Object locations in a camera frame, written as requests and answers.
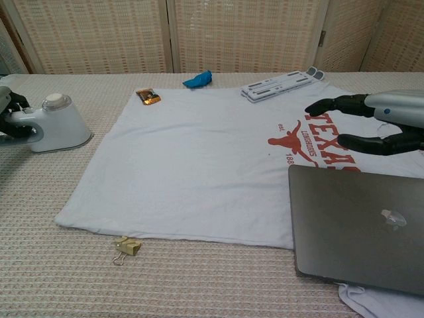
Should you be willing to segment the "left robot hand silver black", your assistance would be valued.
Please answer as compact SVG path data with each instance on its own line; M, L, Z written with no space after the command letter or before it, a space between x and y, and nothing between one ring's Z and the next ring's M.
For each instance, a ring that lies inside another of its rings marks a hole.
M26 97L0 86L0 141L9 144L32 142L37 130Z

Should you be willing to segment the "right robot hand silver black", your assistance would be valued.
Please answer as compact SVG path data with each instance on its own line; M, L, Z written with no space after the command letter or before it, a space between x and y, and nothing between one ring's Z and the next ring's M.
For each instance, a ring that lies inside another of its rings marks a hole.
M424 150L424 91L401 89L374 94L341 95L320 99L305 108L305 112L312 117L328 111L373 117L401 130L400 133L384 138L340 134L337 142L344 148L377 156Z

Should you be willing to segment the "white steam iron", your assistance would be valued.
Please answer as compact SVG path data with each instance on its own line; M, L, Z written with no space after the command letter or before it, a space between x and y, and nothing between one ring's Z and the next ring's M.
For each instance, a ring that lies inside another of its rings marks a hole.
M45 97L41 107L27 111L33 116L37 130L32 142L27 144L34 153L55 152L79 148L92 138L92 132L80 115L71 97L62 93L53 93ZM0 146L15 146L0 141Z

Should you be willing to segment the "white Texas Longhorns T-shirt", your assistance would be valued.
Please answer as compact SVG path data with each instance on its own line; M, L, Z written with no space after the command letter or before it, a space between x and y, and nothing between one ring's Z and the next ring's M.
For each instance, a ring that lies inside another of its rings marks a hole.
M161 102L132 96L105 135L70 200L55 220L64 227L138 238L243 244L232 248L248 268L197 275L207 290L187 299L174 286L139 274L162 315L238 318L336 317L353 310L365 318L424 318L424 297L350 285L297 280L254 259L292 249L288 168L292 164L424 177L424 152L371 156L337 142L342 133L388 136L398 128L373 118L331 111L311 117L305 108L337 97L339 88L316 83L253 104L237 89L162 89Z

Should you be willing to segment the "beige woven tablecloth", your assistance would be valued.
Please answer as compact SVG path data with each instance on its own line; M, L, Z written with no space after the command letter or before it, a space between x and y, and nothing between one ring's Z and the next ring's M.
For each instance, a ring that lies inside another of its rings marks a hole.
M71 95L93 131L85 146L0 148L0 318L361 318L334 284L296 275L289 250L145 239L122 266L113 238L54 218L136 88L181 88L188 74L6 76L37 105Z

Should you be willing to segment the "woven folding screen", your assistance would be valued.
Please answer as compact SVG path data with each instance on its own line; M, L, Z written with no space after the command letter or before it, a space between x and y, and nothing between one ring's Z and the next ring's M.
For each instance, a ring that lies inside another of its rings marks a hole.
M0 61L30 74L424 72L424 0L0 0Z

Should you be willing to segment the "white folding laptop stand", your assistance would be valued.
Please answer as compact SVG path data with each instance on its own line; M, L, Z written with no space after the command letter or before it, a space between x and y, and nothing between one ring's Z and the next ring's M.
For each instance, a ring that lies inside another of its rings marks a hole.
M244 85L241 87L240 94L251 103L258 103L293 90L304 88L323 80L324 77L324 71L311 66L305 72L296 70Z

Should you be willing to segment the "grey closed Apple laptop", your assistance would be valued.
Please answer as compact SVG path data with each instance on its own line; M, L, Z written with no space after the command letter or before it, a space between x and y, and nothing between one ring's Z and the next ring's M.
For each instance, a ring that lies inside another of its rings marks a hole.
M302 276L424 296L424 179L291 166Z

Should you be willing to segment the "brown orange snack wrapper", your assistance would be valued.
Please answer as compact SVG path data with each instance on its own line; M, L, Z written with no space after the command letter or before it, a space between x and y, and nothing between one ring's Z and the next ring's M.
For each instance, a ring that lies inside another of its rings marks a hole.
M144 105L152 105L162 100L153 89L136 90L136 95L140 98Z

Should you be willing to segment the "gold binder clip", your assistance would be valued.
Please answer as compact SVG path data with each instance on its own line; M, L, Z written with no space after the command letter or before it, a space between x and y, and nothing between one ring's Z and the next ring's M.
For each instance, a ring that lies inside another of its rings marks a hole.
M122 236L115 239L114 245L119 254L112 259L112 264L122 266L126 257L135 256L137 254L142 246L142 241Z

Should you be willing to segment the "blue crumpled plastic object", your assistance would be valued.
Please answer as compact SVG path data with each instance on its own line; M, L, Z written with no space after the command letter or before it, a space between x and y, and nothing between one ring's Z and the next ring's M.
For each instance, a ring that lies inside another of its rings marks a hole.
M189 89L197 89L205 87L212 82L212 73L207 70L201 74L197 74L194 78L188 79L183 82L183 85Z

